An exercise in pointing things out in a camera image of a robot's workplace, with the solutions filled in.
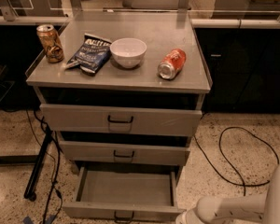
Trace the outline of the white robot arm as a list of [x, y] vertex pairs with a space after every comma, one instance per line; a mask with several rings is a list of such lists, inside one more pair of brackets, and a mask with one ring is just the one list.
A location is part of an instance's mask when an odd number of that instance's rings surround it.
[[175, 224], [231, 224], [235, 219], [280, 224], [280, 164], [266, 194], [238, 198], [205, 196], [193, 209], [180, 214]]

